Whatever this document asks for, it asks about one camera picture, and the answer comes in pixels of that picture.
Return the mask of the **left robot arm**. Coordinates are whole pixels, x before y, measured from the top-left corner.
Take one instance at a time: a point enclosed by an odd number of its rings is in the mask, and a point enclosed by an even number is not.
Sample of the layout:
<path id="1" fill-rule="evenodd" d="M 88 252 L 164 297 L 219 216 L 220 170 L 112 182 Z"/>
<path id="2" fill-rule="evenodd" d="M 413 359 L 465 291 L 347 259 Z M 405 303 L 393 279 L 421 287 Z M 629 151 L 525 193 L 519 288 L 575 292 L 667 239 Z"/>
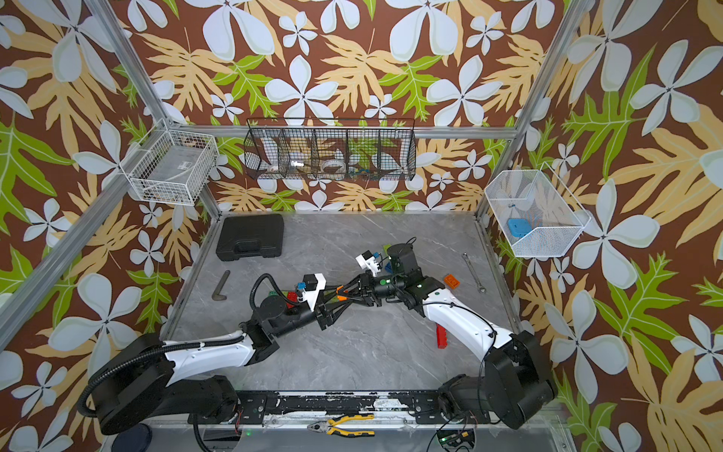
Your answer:
<path id="1" fill-rule="evenodd" d="M 307 274 L 297 285 L 298 301 L 282 293 L 252 307 L 252 318 L 234 333 L 196 341 L 163 341 L 145 334 L 88 380 L 75 408 L 98 420 L 105 435 L 128 431 L 162 415 L 222 423 L 237 414 L 233 384 L 217 370 L 256 365 L 275 353 L 277 338 L 316 321 L 326 278 Z"/>

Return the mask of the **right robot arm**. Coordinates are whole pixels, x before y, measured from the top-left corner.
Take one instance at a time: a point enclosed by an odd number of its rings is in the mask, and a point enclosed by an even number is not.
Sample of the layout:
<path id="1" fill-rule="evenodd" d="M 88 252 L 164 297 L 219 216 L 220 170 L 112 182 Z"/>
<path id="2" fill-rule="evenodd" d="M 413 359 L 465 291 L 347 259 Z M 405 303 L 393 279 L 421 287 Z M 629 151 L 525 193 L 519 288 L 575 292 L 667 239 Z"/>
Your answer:
<path id="1" fill-rule="evenodd" d="M 514 333 L 487 320 L 460 301 L 441 281 L 423 273 L 412 242 L 395 244 L 386 256 L 391 272 L 380 272 L 382 259 L 358 256 L 362 272 L 347 284 L 327 288 L 308 303 L 321 328 L 340 318 L 352 304 L 367 307 L 401 303 L 443 328 L 479 361 L 476 376 L 460 375 L 444 383 L 439 404 L 446 419 L 472 415 L 483 423 L 519 429 L 557 397 L 552 368 L 540 343 L 527 331 Z"/>

